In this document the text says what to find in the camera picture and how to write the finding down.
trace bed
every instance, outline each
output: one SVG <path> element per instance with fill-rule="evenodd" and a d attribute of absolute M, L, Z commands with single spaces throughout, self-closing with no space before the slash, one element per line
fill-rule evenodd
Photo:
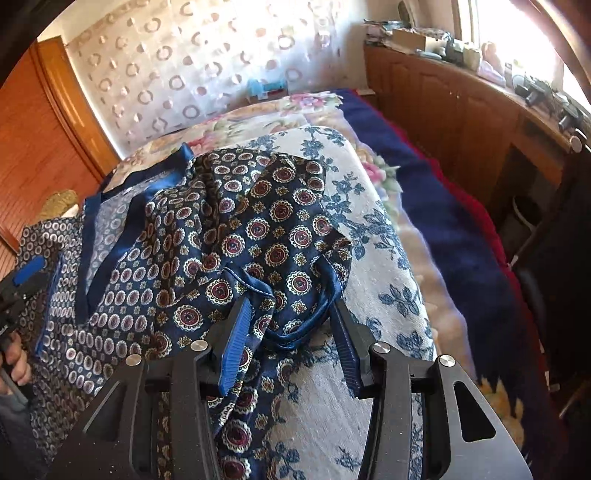
<path fill-rule="evenodd" d="M 290 143 L 287 137 L 293 135 L 299 137 Z M 358 164 L 348 178 L 355 181 L 339 177 L 330 190 L 327 177 L 324 205 L 330 205 L 332 219 L 353 240 L 355 260 L 363 260 L 366 268 L 378 264 L 379 257 L 372 255 L 388 248 L 395 252 L 392 263 L 387 263 L 394 280 L 374 282 L 374 304 L 368 306 L 366 301 L 357 305 L 352 308 L 354 314 L 357 312 L 359 321 L 394 341 L 407 355 L 432 358 L 434 344 L 437 353 L 457 358 L 480 385 L 534 477 L 551 475 L 564 450 L 564 434 L 548 394 L 531 314 L 506 266 L 486 210 L 449 182 L 436 160 L 425 158 L 395 125 L 354 91 L 337 90 L 251 105 L 162 137 L 126 159 L 105 179 L 101 189 L 120 189 L 131 173 L 157 165 L 183 142 L 195 155 L 228 145 L 261 151 L 293 147 L 289 153 L 303 152 L 303 157 L 309 158 L 326 148 L 322 153 L 328 159 L 339 156 L 336 151 L 329 153 L 331 148 L 342 148 L 341 143 L 346 143 L 345 149 L 354 150 L 348 154 Z M 306 142 L 310 150 L 299 149 Z M 366 197 L 369 203 L 360 211 L 343 216 L 341 210 L 338 218 L 339 202 L 346 200 L 351 205 L 358 179 L 360 189 L 373 184 L 373 196 Z M 371 202 L 377 202 L 380 208 L 373 209 Z M 357 220 L 365 221 L 365 230 L 358 229 Z M 384 224 L 390 224 L 396 235 L 388 229 L 375 230 L 373 233 L 382 235 L 382 239 L 374 241 L 365 234 Z M 369 281 L 370 274 L 364 274 L 362 280 Z M 359 287 L 362 283 L 353 284 Z M 349 286 L 345 291 L 348 302 L 359 298 L 349 294 L 352 290 Z M 409 299 L 415 291 L 420 302 L 412 312 Z M 410 326 L 403 322 L 407 317 L 413 319 Z M 422 317 L 425 321 L 428 317 L 428 322 L 423 323 Z M 327 401 L 319 394 L 333 388 L 335 378 L 342 378 L 330 331 L 321 328 L 300 350 L 290 372 L 280 413 L 277 410 L 274 414 L 275 427 L 265 437 L 271 465 L 267 474 L 295 480 L 315 478 L 319 473 L 327 478 L 356 478 L 369 405 L 360 406 L 360 402 L 338 393 Z M 336 390 L 346 394 L 343 382 Z M 311 415 L 307 406 L 318 402 L 330 407 Z M 415 406 L 414 416 L 413 476 L 419 478 L 420 406 Z M 331 439 L 339 434 L 339 440 Z M 228 462 L 234 462 L 228 464 L 228 471 L 246 474 L 255 469 L 236 459 Z"/>

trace trash bin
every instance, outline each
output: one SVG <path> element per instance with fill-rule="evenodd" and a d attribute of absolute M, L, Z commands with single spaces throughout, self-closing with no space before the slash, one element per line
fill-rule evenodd
<path fill-rule="evenodd" d="M 511 206 L 511 212 L 505 218 L 499 232 L 508 261 L 511 261 L 542 220 L 539 205 L 529 197 L 514 196 Z"/>

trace silver rivet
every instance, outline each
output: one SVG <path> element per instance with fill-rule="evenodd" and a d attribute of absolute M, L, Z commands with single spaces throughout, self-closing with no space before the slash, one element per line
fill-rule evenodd
<path fill-rule="evenodd" d="M 191 350 L 194 352 L 203 352 L 207 348 L 207 342 L 205 340 L 195 340 L 191 344 Z"/>
<path fill-rule="evenodd" d="M 388 353 L 391 347 L 386 342 L 375 342 L 374 343 L 374 351 L 376 353 Z"/>
<path fill-rule="evenodd" d="M 125 363 L 128 364 L 130 367 L 135 367 L 142 362 L 142 356 L 138 355 L 137 353 L 132 353 L 129 357 L 125 359 Z"/>
<path fill-rule="evenodd" d="M 444 367 L 453 367 L 456 364 L 456 359 L 451 355 L 442 355 L 439 357 L 439 363 Z"/>

